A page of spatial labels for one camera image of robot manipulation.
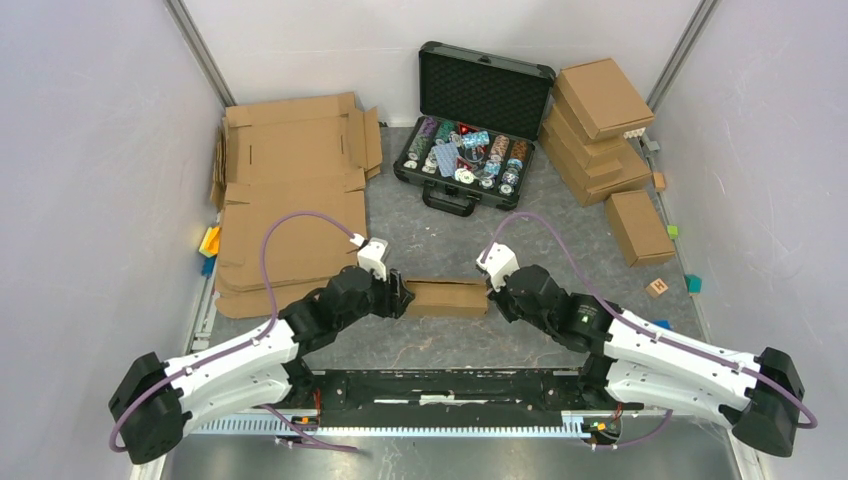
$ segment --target case handle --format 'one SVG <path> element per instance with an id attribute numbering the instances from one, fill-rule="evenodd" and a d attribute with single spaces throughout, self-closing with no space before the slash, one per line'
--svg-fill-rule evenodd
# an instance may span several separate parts
<path id="1" fill-rule="evenodd" d="M 424 205 L 427 205 L 430 208 L 435 208 L 436 210 L 458 215 L 460 217 L 467 217 L 474 213 L 474 207 L 477 206 L 476 198 L 469 199 L 468 204 L 463 205 L 461 203 L 433 197 L 430 195 L 432 188 L 433 185 L 430 182 L 424 183 L 424 190 L 421 193 L 421 199 L 424 201 Z"/>

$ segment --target teal block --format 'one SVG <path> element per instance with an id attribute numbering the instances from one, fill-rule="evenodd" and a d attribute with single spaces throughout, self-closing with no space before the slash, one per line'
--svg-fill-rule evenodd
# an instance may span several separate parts
<path id="1" fill-rule="evenodd" d="M 701 293 L 701 277 L 687 273 L 683 278 L 686 279 L 686 289 L 689 293 Z"/>

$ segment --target black briefcase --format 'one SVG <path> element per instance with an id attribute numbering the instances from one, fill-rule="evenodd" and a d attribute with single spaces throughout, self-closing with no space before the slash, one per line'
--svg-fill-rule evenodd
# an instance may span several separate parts
<path id="1" fill-rule="evenodd" d="M 418 67 L 424 116 L 395 176 L 420 185 L 428 207 L 454 215 L 477 204 L 517 207 L 556 72 L 438 42 L 421 47 Z"/>

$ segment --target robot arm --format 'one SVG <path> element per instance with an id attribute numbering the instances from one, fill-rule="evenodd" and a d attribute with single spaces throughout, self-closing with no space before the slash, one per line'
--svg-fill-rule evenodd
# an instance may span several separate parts
<path id="1" fill-rule="evenodd" d="M 615 304 L 634 330 L 590 295 L 569 294 L 538 266 L 519 268 L 515 254 L 494 244 L 477 265 L 489 275 L 493 300 L 507 321 L 525 320 L 576 352 L 588 352 L 581 370 L 583 397 L 592 405 L 655 405 L 723 425 L 742 442 L 776 456 L 789 456 L 799 410 L 768 385 L 711 361 L 708 352 L 759 372 L 804 396 L 792 359 L 772 348 L 755 356 L 700 342 L 656 327 Z M 682 347 L 657 341 L 657 335 Z"/>
<path id="2" fill-rule="evenodd" d="M 398 318 L 412 302 L 400 274 L 383 263 L 387 247 L 383 240 L 370 239 L 357 253 L 359 266 L 345 267 L 325 288 L 280 311 L 264 337 L 257 338 L 268 322 L 203 352 L 165 362 L 148 353 L 133 362 L 109 401 L 116 421 L 152 385 L 181 370 L 186 374 L 142 403 L 121 427 L 132 462 L 146 463 L 167 453 L 211 420 L 310 394 L 304 355 L 332 343 L 362 317 Z M 238 348 L 244 342 L 252 345 Z M 192 370 L 191 365 L 213 357 L 215 361 Z"/>

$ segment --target white wall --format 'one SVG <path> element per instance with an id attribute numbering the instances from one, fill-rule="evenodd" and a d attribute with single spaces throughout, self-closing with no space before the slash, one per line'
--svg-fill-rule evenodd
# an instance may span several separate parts
<path id="1" fill-rule="evenodd" d="M 613 56 L 647 96 L 698 1 L 185 3 L 238 103 L 355 90 L 401 125 L 418 116 L 417 52 L 428 40 L 555 69 Z"/>
<path id="2" fill-rule="evenodd" d="M 848 3 L 721 2 L 652 136 L 714 340 L 792 355 L 822 426 L 773 478 L 844 478 Z"/>
<path id="3" fill-rule="evenodd" d="M 162 2 L 4 2 L 0 31 L 0 478 L 126 478 L 106 403 L 180 353 L 222 110 Z"/>

